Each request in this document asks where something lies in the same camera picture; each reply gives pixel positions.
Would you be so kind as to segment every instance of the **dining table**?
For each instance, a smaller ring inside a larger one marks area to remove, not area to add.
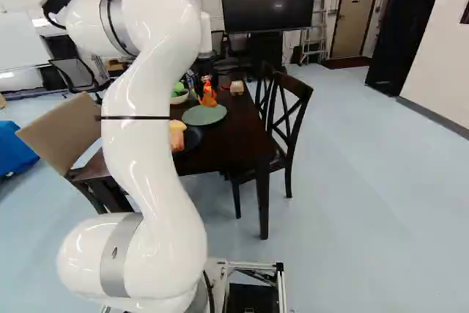
[[[173,160],[179,176],[208,172],[228,174],[232,168],[254,170],[260,237],[264,240],[269,235],[269,165],[275,157],[276,146],[259,118],[247,87],[243,95],[230,94],[231,81],[240,80],[243,76],[241,73],[220,76],[216,99],[226,107],[226,116],[212,125],[199,127],[202,131],[199,145],[187,153],[178,153]],[[185,111],[198,104],[196,99],[189,99],[179,105],[171,105],[170,118],[181,120]],[[74,170],[71,181],[78,189],[91,191],[110,212],[133,211],[122,189],[110,175],[102,149],[83,167]]]

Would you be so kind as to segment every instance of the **orange toy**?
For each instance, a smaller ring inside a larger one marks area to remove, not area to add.
[[[203,106],[206,106],[208,108],[215,108],[217,106],[216,98],[217,98],[217,94],[212,89],[210,80],[207,80],[204,84],[204,97],[202,98],[202,100],[199,97],[199,103],[201,103]]]

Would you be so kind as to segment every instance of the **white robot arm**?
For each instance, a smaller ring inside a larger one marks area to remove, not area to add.
[[[106,165],[143,216],[79,224],[60,249],[59,276],[107,306],[186,312],[202,285],[207,236],[174,168],[168,120],[157,117],[169,115],[174,82],[199,53],[200,13],[190,0],[72,0],[65,26],[88,52],[138,54],[106,92],[102,115],[110,119],[101,128]]]

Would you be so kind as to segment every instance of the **blue object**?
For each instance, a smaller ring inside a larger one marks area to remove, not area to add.
[[[0,176],[10,172],[24,172],[39,157],[16,135],[19,130],[13,121],[0,121]]]

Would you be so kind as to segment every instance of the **light blue floor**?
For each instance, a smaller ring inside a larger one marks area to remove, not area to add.
[[[315,91],[300,132],[293,200],[270,179],[270,239],[258,239],[255,184],[243,218],[217,174],[183,178],[207,228],[210,254],[283,261],[295,312],[469,310],[469,143],[363,86],[366,68],[290,67]],[[11,102],[23,125],[61,96]],[[64,234],[93,209],[38,163],[0,186],[0,310],[98,312],[66,291],[54,260]]]

